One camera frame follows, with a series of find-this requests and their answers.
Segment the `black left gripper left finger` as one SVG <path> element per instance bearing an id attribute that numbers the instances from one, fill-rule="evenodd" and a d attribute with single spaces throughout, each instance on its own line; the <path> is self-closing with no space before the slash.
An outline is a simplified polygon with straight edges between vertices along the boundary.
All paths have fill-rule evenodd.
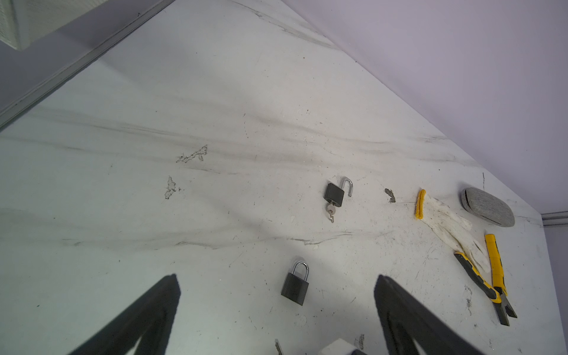
<path id="1" fill-rule="evenodd" d="M 177 275 L 163 277 L 72 353 L 165 354 L 180 295 Z"/>

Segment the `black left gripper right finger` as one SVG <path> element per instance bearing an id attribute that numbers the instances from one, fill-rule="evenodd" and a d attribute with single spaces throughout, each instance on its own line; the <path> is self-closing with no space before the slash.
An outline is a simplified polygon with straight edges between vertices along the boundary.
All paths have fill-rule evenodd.
<path id="1" fill-rule="evenodd" d="M 378 276 L 374 300 L 389 354 L 482 353 L 390 277 Z"/>

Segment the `black padlock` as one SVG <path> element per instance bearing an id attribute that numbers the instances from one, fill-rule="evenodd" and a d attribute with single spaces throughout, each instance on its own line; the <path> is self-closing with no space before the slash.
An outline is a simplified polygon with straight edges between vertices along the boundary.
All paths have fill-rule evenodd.
<path id="1" fill-rule="evenodd" d="M 351 197 L 354 190 L 353 182 L 348 177 L 344 177 L 339 186 L 328 183 L 323 195 L 324 200 L 335 207 L 341 207 L 346 193 L 345 186 L 348 186 L 348 196 Z"/>
<path id="2" fill-rule="evenodd" d="M 306 261 L 296 261 L 284 279 L 280 295 L 302 306 L 309 289 L 309 272 L 309 265 Z"/>

